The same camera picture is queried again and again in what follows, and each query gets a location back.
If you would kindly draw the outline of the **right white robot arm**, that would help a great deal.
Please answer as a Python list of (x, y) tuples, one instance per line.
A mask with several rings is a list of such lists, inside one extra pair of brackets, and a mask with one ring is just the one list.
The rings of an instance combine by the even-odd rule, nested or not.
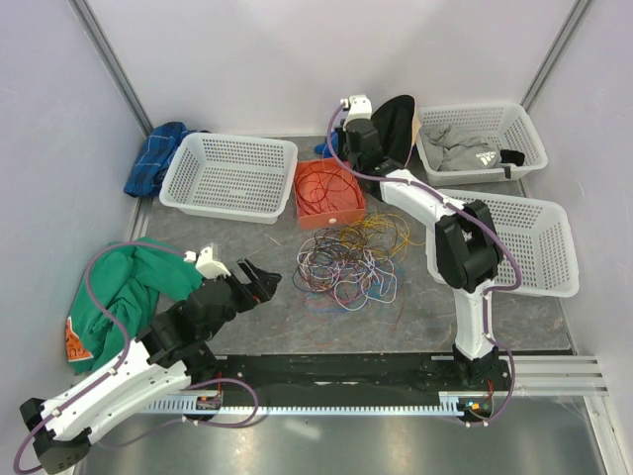
[(382, 202), (426, 226), (435, 242), (442, 279), (453, 289), (457, 333), (453, 343), (453, 377), (462, 388), (478, 388), (502, 373), (500, 344), (492, 329), (492, 294), (503, 259), (514, 263), (501, 242), (488, 206), (463, 203), (415, 178), (383, 153), (378, 131), (368, 119), (343, 128), (329, 124), (325, 139), (331, 156)]

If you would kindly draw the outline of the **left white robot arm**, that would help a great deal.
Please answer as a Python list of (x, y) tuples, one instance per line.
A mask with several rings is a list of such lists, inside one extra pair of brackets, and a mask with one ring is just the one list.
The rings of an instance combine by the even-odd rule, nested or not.
[(39, 469), (58, 474), (74, 466), (108, 431), (167, 394), (228, 382), (208, 340), (238, 314), (270, 301), (282, 279), (248, 259), (238, 265), (247, 283), (229, 272), (203, 280), (81, 383), (21, 405), (29, 434), (20, 447), (34, 450)]

